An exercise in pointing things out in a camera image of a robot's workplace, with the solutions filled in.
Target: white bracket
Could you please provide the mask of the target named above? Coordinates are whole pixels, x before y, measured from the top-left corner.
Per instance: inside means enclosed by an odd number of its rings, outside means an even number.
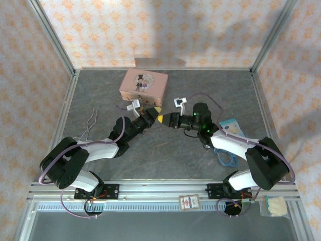
[[[140,114],[138,113],[137,109],[141,107],[141,104],[139,102],[139,99],[133,99],[130,105],[127,106],[127,111],[133,111],[134,116],[136,118],[140,117]]]
[[[174,103],[176,108],[181,108],[181,116],[185,114],[185,105],[187,100],[186,98],[175,98]]]

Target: orange floral pattern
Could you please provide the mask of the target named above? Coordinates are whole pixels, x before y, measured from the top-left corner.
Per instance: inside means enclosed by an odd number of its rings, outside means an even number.
[[[13,240],[70,77],[27,1],[0,1],[0,16],[0,239]]]
[[[301,0],[259,69],[268,122],[296,172],[315,240],[321,237],[320,52],[321,5]]]
[[[249,68],[286,0],[40,2],[75,68]]]

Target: blue cable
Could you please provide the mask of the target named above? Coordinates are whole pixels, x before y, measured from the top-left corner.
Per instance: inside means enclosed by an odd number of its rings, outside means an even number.
[[[222,160],[222,158],[220,157],[219,152],[225,152],[225,153],[230,154],[230,156],[231,156],[230,162],[229,163],[224,162]],[[216,148],[214,148],[214,153],[218,155],[220,163],[225,167],[237,167],[237,165],[239,164],[239,161],[237,160],[236,156],[233,153],[230,153],[230,152],[225,151],[223,149],[216,149]]]

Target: black mounting bracket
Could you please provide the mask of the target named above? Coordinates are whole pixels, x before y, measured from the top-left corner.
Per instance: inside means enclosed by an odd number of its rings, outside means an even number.
[[[119,196],[119,184],[104,184],[101,192],[101,196],[97,197],[99,200],[114,199],[117,200]],[[83,189],[76,188],[75,190],[75,200],[89,200],[92,198],[90,192]]]
[[[228,195],[223,189],[223,183],[209,183],[207,184],[207,188],[205,189],[207,192],[209,199],[221,199],[221,198],[230,198],[230,199],[242,199],[242,193],[244,195],[252,195],[250,188],[244,188],[240,191],[235,191]]]

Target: printed picture on box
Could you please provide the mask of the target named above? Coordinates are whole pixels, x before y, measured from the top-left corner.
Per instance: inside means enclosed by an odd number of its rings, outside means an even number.
[[[154,77],[149,73],[141,73],[135,77],[136,90],[138,92],[144,92],[154,84]]]

